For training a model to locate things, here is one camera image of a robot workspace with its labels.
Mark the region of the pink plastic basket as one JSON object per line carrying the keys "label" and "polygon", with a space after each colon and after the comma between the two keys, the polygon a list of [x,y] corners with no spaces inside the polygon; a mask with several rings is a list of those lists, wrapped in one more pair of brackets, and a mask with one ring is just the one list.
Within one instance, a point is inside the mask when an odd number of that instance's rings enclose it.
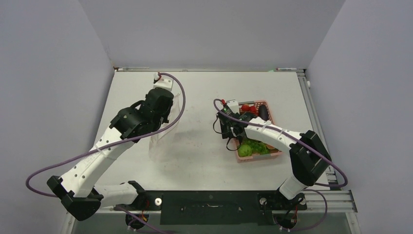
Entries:
{"label": "pink plastic basket", "polygon": [[[270,110],[270,107],[268,105],[268,103],[265,100],[256,100],[256,101],[249,101],[249,102],[243,102],[243,103],[239,103],[239,111],[240,111],[240,107],[243,104],[250,104],[250,105],[255,105],[256,108],[258,109],[260,105],[266,105],[268,108],[268,112],[269,112],[269,120],[271,121],[272,124],[275,124],[275,118],[272,115],[272,112]],[[240,146],[240,141],[239,140],[234,140],[234,145],[238,150],[238,147]],[[269,154],[266,155],[253,155],[253,156],[249,156],[249,157],[239,157],[238,156],[238,152],[235,151],[235,156],[236,156],[236,160],[238,163],[243,163],[243,162],[252,162],[252,161],[258,161],[258,160],[267,160],[267,159],[273,159],[273,158],[277,158],[278,156],[282,155],[282,151],[276,149],[275,147],[272,147],[270,145],[266,145],[267,148],[270,150]]]}

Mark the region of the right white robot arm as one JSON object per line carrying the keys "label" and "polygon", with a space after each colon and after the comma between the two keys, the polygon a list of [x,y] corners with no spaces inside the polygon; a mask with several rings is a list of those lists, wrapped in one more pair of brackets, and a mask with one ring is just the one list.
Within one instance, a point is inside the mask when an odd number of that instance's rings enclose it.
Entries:
{"label": "right white robot arm", "polygon": [[258,141],[290,158],[292,174],[279,186],[275,195],[275,202],[282,209],[289,208],[304,189],[314,186],[330,165],[331,157],[314,131],[286,130],[255,114],[241,115],[228,108],[223,108],[216,116],[223,138]]}

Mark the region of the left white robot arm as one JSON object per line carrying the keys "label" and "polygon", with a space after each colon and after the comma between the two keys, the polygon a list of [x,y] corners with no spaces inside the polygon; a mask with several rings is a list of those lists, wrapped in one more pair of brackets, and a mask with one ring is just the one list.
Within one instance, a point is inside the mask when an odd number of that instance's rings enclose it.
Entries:
{"label": "left white robot arm", "polygon": [[170,88],[156,87],[130,107],[121,109],[110,121],[93,154],[78,162],[62,176],[52,176],[47,185],[61,200],[66,210],[78,221],[90,218],[99,208],[116,205],[141,209],[145,190],[136,181],[119,185],[97,186],[107,169],[139,140],[138,136],[158,131],[173,105]]}

